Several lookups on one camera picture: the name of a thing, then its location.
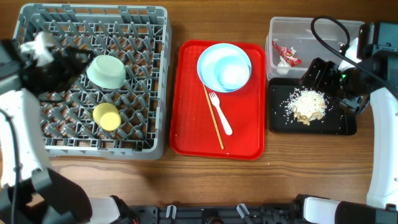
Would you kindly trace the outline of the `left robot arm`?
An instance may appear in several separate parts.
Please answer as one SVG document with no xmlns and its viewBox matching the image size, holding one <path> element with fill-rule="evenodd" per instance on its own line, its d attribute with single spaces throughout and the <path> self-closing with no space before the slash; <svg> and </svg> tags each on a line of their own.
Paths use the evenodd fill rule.
<svg viewBox="0 0 398 224">
<path fill-rule="evenodd" d="M 50 44 L 24 53 L 13 40 L 1 41 L 2 222 L 90 222 L 93 209 L 85 191 L 51 167 L 39 96 L 68 90 L 94 56 Z"/>
</svg>

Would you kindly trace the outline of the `green bowl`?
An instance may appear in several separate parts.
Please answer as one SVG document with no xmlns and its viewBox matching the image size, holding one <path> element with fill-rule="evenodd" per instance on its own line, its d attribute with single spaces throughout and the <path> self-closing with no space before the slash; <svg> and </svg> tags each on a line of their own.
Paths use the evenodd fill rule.
<svg viewBox="0 0 398 224">
<path fill-rule="evenodd" d="M 126 79 L 125 65 L 111 55 L 96 56 L 86 70 L 89 80 L 96 86 L 117 89 L 124 85 Z"/>
</svg>

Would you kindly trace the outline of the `yellow cup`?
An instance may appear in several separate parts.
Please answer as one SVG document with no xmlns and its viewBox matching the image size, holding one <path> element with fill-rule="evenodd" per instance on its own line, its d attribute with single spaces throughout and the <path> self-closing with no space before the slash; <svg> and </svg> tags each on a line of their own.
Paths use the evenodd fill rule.
<svg viewBox="0 0 398 224">
<path fill-rule="evenodd" d="M 93 110 L 94 122 L 106 131 L 114 131 L 121 125 L 117 107 L 111 103 L 100 103 Z"/>
</svg>

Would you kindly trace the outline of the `light blue bowl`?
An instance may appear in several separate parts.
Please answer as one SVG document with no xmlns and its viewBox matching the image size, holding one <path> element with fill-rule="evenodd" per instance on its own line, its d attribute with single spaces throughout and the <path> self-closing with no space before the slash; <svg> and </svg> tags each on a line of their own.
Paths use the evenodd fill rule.
<svg viewBox="0 0 398 224">
<path fill-rule="evenodd" d="M 215 63 L 217 84 L 226 92 L 242 88 L 251 77 L 251 62 L 240 55 L 225 56 Z"/>
</svg>

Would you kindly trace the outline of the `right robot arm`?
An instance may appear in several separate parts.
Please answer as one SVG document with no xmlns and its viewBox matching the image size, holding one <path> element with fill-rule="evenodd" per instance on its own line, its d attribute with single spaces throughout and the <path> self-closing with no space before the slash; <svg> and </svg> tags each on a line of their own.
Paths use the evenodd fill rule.
<svg viewBox="0 0 398 224">
<path fill-rule="evenodd" d="M 363 24 L 356 63 L 345 55 L 349 44 L 336 51 L 317 34 L 318 20 L 310 24 L 313 36 L 352 67 L 340 71 L 335 63 L 316 58 L 299 83 L 341 101 L 369 96 L 374 120 L 373 174 L 365 204 L 297 195 L 290 204 L 289 221 L 397 224 L 397 23 Z"/>
</svg>

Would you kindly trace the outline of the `red snack wrapper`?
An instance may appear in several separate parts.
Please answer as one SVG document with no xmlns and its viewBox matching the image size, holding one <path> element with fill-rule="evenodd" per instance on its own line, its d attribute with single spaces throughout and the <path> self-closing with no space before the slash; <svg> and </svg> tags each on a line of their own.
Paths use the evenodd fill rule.
<svg viewBox="0 0 398 224">
<path fill-rule="evenodd" d="M 280 62 L 277 65 L 278 67 L 294 67 L 302 63 L 302 61 L 294 55 L 295 52 L 291 49 L 278 46 L 274 40 L 272 41 L 272 45 L 280 54 Z"/>
</svg>

